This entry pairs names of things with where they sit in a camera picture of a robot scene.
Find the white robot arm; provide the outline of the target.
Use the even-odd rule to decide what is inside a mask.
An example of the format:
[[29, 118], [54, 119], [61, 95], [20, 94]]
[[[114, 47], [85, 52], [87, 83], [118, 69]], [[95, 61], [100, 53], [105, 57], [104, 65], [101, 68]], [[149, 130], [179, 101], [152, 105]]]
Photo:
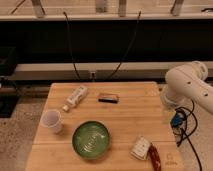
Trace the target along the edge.
[[176, 66], [165, 74], [166, 85], [161, 92], [161, 101], [168, 108], [176, 108], [186, 98], [195, 101], [213, 115], [213, 87], [205, 82], [207, 66], [200, 61]]

